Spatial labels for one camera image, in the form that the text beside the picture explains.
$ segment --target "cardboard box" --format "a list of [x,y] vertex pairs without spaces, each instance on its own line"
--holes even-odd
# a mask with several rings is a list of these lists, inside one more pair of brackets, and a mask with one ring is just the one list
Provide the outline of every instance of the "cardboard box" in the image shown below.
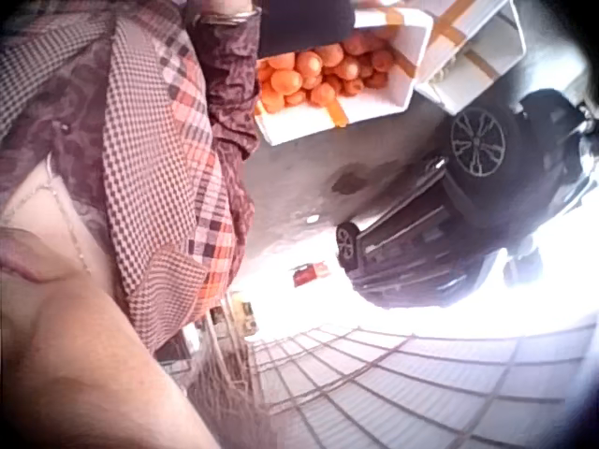
[[[455,61],[445,67],[440,76],[423,74],[423,78],[428,77],[427,81],[416,87],[450,114],[457,114],[468,106],[524,56],[524,36],[512,1],[485,21],[477,34],[460,48],[452,55]],[[433,59],[429,57],[430,50],[425,55],[429,63]]]
[[416,86],[416,71],[431,36],[432,18],[417,9],[402,7],[364,8],[356,11],[356,28],[401,24],[391,40],[397,51],[385,89],[365,89],[354,97],[340,96],[328,108],[308,104],[269,114],[258,102],[256,123],[271,145],[302,138],[350,123],[403,112],[408,108]]

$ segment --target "plaid shirt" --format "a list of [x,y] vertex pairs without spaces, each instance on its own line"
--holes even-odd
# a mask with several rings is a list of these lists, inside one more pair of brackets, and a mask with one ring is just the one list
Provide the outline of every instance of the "plaid shirt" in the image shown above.
[[258,27],[185,31],[169,0],[51,0],[5,29],[0,208],[52,152],[151,352],[216,305],[241,264]]

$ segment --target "pavement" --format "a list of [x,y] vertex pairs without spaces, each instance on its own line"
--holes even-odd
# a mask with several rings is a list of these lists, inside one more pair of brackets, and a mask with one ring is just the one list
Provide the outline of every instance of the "pavement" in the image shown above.
[[[540,88],[579,99],[587,61],[555,18],[538,2],[518,2],[525,58],[487,92],[512,104]],[[406,165],[445,142],[446,114],[415,95],[403,114],[352,124],[276,147],[262,141],[245,165],[245,185],[256,217],[235,289],[291,282],[293,267],[335,262],[335,225],[367,225],[392,204]],[[316,223],[307,218],[319,215]]]

